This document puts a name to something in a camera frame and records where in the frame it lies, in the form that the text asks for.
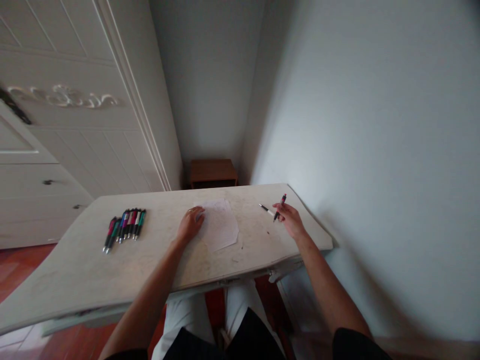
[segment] white table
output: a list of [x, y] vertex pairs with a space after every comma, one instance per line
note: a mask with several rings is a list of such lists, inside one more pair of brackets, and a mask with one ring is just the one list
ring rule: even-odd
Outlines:
[[[331, 237], [286, 184], [99, 197], [75, 220], [45, 261], [0, 304], [0, 335], [60, 317], [63, 320], [56, 320], [52, 328], [58, 330], [112, 314], [121, 316], [175, 237], [180, 219], [195, 202], [227, 199], [238, 222], [238, 241], [209, 253], [203, 242], [194, 239], [180, 262], [169, 299], [182, 294], [182, 290], [204, 291], [242, 276], [274, 271], [289, 261], [298, 263], [295, 242], [284, 226], [273, 223], [272, 216], [259, 206], [261, 203], [272, 209], [284, 193], [286, 202], [298, 209], [318, 248], [331, 249]], [[105, 255], [102, 248], [110, 220], [127, 208], [147, 209], [141, 238], [116, 243]], [[74, 315], [95, 308], [101, 309], [83, 317]]]

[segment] decorative carving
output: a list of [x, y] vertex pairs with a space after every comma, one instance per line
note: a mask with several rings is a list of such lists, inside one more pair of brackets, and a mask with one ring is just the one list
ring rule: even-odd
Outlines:
[[88, 98], [82, 98], [82, 94], [79, 91], [60, 84], [52, 87], [54, 95], [48, 95], [46, 91], [34, 86], [30, 87], [29, 91], [18, 86], [10, 86], [7, 90], [13, 97], [18, 99], [39, 101], [60, 108], [99, 109], [121, 104], [119, 99], [109, 94], [97, 96], [91, 92]]

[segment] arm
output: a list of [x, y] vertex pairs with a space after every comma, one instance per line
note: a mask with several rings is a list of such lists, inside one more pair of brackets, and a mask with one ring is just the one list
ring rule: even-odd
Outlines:
[[149, 347], [185, 247], [199, 232], [204, 222], [203, 214], [196, 221], [198, 214], [203, 211], [202, 207], [196, 206], [186, 212], [176, 238], [121, 318], [99, 359], [103, 360], [126, 350]]
[[347, 328], [372, 338], [364, 317], [305, 230], [299, 212], [287, 204], [276, 203], [273, 207], [280, 213], [280, 221], [298, 246], [316, 300], [332, 335], [338, 328]]

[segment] small wooden table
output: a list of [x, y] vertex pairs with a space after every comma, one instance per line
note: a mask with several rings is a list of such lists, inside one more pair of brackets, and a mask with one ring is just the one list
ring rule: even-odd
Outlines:
[[192, 160], [190, 185], [192, 189], [237, 186], [238, 175], [232, 160]]

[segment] white pants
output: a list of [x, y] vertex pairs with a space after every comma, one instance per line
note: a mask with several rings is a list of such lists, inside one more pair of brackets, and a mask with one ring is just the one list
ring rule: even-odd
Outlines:
[[[267, 315], [265, 314], [262, 301], [260, 300], [253, 280], [247, 280], [241, 284], [229, 286], [225, 288], [224, 294], [225, 331], [230, 341], [239, 330], [247, 309], [250, 308], [265, 324], [283, 352], [280, 339], [272, 330], [267, 320]], [[205, 295], [203, 293], [167, 304], [163, 335], [156, 344], [155, 349], [153, 349], [152, 360], [161, 360], [164, 358], [181, 328], [185, 328], [208, 343], [215, 344], [207, 304], [205, 303]]]

